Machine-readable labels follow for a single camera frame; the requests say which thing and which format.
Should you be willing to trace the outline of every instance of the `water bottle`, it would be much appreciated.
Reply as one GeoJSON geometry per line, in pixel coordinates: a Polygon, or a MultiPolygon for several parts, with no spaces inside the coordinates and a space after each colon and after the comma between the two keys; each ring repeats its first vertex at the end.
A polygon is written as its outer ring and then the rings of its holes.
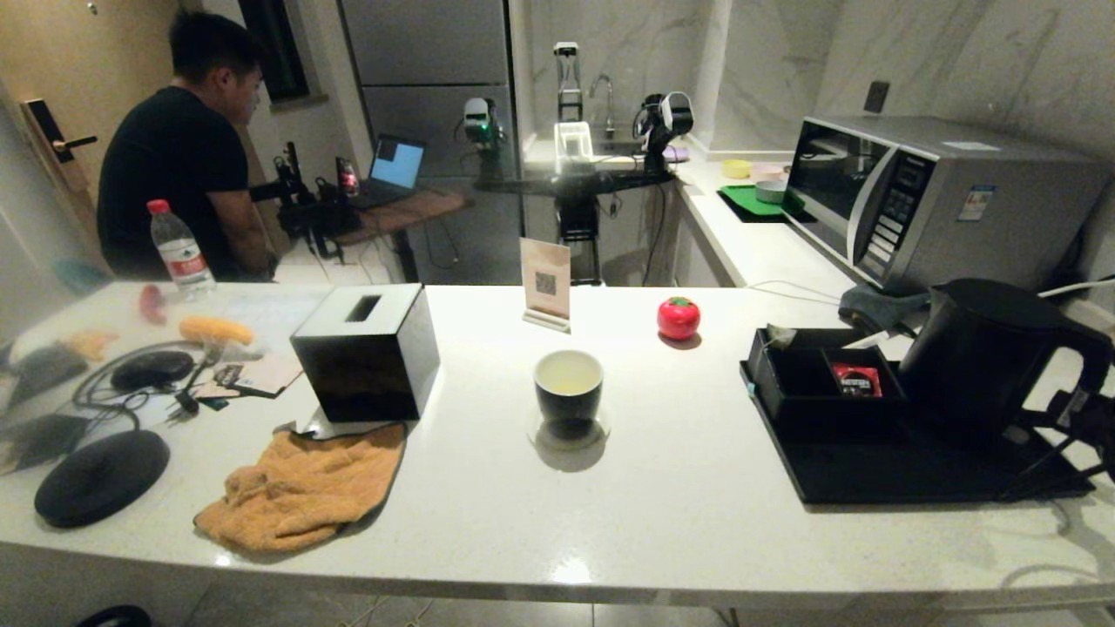
{"type": "Polygon", "coordinates": [[[216,288],[202,249],[197,247],[190,226],[171,213],[171,204],[164,200],[147,203],[151,212],[151,239],[163,257],[174,284],[186,295],[209,292],[216,288]]]}

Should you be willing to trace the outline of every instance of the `red tomato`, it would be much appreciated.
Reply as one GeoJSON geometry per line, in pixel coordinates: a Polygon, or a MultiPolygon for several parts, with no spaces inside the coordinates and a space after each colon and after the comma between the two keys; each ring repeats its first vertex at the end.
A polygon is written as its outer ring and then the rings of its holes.
{"type": "Polygon", "coordinates": [[[700,309],[688,298],[676,296],[658,306],[658,331],[670,339],[689,339],[700,324],[700,309]]]}

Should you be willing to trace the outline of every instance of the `corn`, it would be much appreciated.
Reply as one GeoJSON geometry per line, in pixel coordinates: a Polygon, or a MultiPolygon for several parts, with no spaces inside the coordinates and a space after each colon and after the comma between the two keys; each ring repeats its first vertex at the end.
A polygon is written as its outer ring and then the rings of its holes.
{"type": "Polygon", "coordinates": [[[223,343],[234,339],[244,346],[252,344],[255,335],[240,322],[225,320],[223,318],[204,318],[201,316],[190,316],[178,325],[178,332],[182,337],[191,341],[216,341],[223,343]]]}

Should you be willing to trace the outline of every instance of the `faucet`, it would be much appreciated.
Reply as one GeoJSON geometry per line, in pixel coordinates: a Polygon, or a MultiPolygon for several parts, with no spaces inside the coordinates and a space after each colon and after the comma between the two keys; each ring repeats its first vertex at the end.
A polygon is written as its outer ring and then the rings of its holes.
{"type": "Polygon", "coordinates": [[[604,137],[611,139],[615,136],[615,120],[612,119],[612,78],[607,74],[601,74],[592,81],[592,87],[589,88],[589,97],[594,98],[597,96],[597,85],[601,80],[608,83],[608,118],[604,119],[604,137]]]}

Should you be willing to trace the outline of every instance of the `black t-shirt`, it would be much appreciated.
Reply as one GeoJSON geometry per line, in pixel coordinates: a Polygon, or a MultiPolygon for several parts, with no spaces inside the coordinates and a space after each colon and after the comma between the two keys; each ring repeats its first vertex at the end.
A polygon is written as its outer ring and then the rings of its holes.
{"type": "Polygon", "coordinates": [[[158,90],[124,118],[105,154],[97,202],[105,260],[122,279],[167,280],[147,212],[147,201],[165,199],[213,276],[236,280],[240,267],[205,193],[246,189],[248,157],[232,124],[185,89],[158,90]]]}

